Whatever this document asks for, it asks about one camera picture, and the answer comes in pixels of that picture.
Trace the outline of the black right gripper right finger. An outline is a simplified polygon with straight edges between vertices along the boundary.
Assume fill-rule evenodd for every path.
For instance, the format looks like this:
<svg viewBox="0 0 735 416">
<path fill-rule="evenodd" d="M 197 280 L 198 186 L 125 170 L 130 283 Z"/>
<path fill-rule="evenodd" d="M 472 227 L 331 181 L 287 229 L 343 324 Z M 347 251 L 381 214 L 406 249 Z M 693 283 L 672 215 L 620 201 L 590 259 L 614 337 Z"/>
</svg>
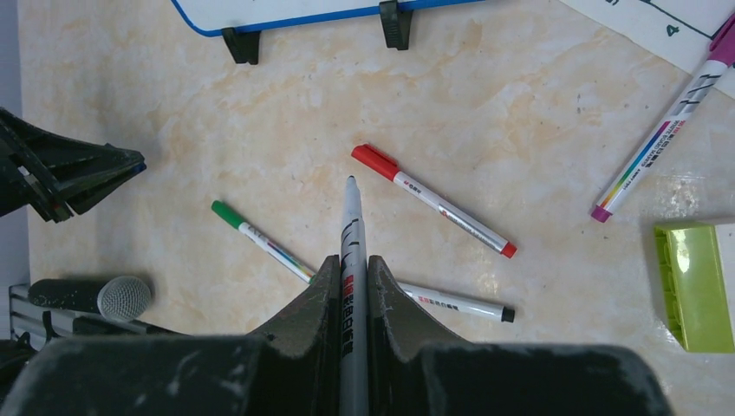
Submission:
<svg viewBox="0 0 735 416">
<path fill-rule="evenodd" d="M 475 343 L 368 261 L 374 415 L 669 415 L 653 370 L 608 345 Z"/>
</svg>

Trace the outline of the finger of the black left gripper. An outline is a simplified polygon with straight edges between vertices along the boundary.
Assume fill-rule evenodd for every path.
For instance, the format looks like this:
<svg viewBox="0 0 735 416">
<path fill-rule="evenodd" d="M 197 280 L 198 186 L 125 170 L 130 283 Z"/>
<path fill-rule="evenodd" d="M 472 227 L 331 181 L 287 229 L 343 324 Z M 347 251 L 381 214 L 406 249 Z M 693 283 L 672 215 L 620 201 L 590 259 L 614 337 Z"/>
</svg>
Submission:
<svg viewBox="0 0 735 416">
<path fill-rule="evenodd" d="M 34 173 L 49 179 L 60 190 L 76 188 L 86 179 L 103 179 L 144 163 L 141 153 L 71 139 L 43 130 L 1 109 L 1 154 Z"/>
<path fill-rule="evenodd" d="M 91 210 L 129 179 L 140 174 L 141 172 L 134 170 L 136 166 L 132 166 L 124 172 L 114 173 L 108 178 L 86 179 L 66 198 L 66 204 L 79 215 Z"/>
</svg>

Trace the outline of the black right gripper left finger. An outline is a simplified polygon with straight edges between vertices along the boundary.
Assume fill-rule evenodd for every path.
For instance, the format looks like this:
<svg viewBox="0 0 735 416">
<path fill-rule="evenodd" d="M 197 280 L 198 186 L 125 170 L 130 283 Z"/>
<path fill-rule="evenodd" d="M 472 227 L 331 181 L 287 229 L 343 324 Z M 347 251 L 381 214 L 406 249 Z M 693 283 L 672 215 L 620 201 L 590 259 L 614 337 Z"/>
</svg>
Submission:
<svg viewBox="0 0 735 416">
<path fill-rule="evenodd" d="M 4 415 L 334 415 L 340 263 L 246 335 L 75 336 L 18 375 Z"/>
</svg>

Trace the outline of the blue marker pen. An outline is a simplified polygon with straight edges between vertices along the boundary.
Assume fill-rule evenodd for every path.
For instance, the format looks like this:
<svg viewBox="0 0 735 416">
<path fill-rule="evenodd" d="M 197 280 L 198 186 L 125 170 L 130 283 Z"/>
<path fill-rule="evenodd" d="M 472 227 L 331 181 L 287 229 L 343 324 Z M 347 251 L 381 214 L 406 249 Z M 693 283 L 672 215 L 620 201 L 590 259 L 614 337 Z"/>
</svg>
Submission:
<svg viewBox="0 0 735 416">
<path fill-rule="evenodd" d="M 341 231 L 340 415 L 367 415 L 367 252 L 361 194 L 347 178 Z"/>
</svg>

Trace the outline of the blue framed whiteboard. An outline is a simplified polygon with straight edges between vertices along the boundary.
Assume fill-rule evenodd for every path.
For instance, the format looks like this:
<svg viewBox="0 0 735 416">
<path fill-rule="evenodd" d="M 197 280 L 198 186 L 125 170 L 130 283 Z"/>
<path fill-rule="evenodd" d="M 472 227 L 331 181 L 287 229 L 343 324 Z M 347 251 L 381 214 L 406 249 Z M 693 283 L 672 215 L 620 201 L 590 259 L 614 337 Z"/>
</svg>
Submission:
<svg viewBox="0 0 735 416">
<path fill-rule="evenodd" d="M 466 2 L 172 0 L 172 5 L 184 22 L 198 34 L 222 38 L 236 64 L 256 65 L 259 61 L 260 35 L 265 30 L 378 16 L 387 47 L 407 50 L 414 11 Z"/>
</svg>

